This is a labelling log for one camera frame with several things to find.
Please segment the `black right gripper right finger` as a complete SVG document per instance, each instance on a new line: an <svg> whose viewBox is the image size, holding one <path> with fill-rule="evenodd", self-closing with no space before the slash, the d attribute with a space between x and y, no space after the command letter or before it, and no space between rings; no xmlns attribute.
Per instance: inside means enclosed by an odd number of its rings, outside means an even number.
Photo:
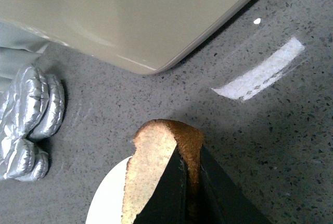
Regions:
<svg viewBox="0 0 333 224"><path fill-rule="evenodd" d="M270 223L206 147L200 152L200 223Z"/></svg>

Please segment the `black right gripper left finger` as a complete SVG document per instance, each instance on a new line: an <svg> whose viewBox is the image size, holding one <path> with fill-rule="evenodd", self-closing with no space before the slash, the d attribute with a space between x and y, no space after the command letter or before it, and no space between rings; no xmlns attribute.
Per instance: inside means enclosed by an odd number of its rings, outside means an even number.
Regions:
<svg viewBox="0 0 333 224"><path fill-rule="evenodd" d="M134 223L185 223L187 167L175 149L152 197Z"/></svg>

